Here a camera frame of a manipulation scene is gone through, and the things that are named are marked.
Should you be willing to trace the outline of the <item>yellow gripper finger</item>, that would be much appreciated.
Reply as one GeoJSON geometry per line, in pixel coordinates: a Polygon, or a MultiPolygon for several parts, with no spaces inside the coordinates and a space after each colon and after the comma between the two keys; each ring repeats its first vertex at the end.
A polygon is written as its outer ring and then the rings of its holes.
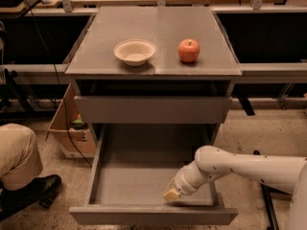
{"type": "Polygon", "coordinates": [[[167,201],[177,200],[181,198],[181,191],[178,188],[176,181],[172,179],[167,185],[162,197],[167,201]]]}

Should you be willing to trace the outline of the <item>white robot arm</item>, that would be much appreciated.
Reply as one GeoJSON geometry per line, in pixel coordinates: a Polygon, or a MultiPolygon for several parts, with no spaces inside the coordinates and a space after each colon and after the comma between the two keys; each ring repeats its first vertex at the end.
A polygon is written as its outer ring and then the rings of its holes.
{"type": "Polygon", "coordinates": [[[166,200],[190,196],[202,185],[231,173],[291,195],[287,230],[307,229],[306,157],[238,154],[202,146],[194,160],[176,173],[162,196],[166,200]]]}

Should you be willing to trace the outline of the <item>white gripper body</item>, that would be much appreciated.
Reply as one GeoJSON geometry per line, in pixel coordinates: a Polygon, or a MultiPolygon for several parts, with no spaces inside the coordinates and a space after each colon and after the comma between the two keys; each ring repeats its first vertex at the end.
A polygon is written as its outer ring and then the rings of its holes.
{"type": "Polygon", "coordinates": [[[171,181],[179,196],[190,196],[209,181],[209,174],[203,172],[195,161],[183,166],[171,181]]]}

